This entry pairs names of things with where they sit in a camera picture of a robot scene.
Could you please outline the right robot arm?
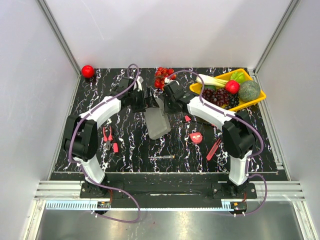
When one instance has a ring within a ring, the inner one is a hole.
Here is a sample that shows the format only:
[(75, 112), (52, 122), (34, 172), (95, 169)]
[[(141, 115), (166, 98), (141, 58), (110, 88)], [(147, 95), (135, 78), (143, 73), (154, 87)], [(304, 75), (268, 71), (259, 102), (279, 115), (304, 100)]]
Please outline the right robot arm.
[(222, 132), (225, 151), (230, 156), (228, 182), (222, 192), (239, 198), (249, 183), (249, 161), (263, 151), (264, 141), (259, 132), (248, 123), (245, 111), (233, 112), (218, 107), (192, 91), (186, 91), (177, 81), (166, 80), (164, 109), (184, 112), (201, 118)]

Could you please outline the red tape measure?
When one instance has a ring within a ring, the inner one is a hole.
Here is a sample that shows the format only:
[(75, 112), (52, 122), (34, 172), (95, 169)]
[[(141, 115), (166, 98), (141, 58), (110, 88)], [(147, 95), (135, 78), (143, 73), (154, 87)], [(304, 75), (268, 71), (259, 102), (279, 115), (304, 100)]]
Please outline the red tape measure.
[(189, 137), (193, 144), (200, 144), (203, 141), (203, 135), (200, 132), (192, 132)]

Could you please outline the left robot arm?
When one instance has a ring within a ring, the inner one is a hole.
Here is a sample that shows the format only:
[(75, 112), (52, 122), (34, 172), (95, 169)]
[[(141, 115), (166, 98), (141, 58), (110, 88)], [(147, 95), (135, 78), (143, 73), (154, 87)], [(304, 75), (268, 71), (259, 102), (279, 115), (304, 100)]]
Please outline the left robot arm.
[(77, 164), (85, 175), (85, 183), (98, 198), (109, 193), (108, 178), (100, 167), (98, 130), (109, 118), (130, 107), (132, 112), (145, 112), (148, 108), (159, 108), (152, 87), (142, 86), (143, 78), (123, 77), (100, 103), (80, 115), (69, 115), (66, 119), (61, 147), (67, 153), (69, 163)]

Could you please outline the red hex key set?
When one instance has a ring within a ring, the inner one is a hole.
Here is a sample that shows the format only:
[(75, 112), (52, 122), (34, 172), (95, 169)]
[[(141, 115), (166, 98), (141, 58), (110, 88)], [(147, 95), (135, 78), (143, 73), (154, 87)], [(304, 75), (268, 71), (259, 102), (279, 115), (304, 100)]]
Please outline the red hex key set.
[(188, 115), (185, 115), (184, 116), (184, 120), (186, 123), (190, 122), (192, 119), (188, 116)]

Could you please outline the grey plastic tool case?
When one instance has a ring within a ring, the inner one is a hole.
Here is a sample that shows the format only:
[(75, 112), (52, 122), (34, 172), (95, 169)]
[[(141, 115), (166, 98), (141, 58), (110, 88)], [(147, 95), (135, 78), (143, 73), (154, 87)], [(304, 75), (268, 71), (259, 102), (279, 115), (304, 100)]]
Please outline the grey plastic tool case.
[(159, 108), (147, 108), (144, 119), (149, 138), (157, 140), (171, 131), (168, 115), (165, 113), (164, 102), (160, 98), (155, 99)]

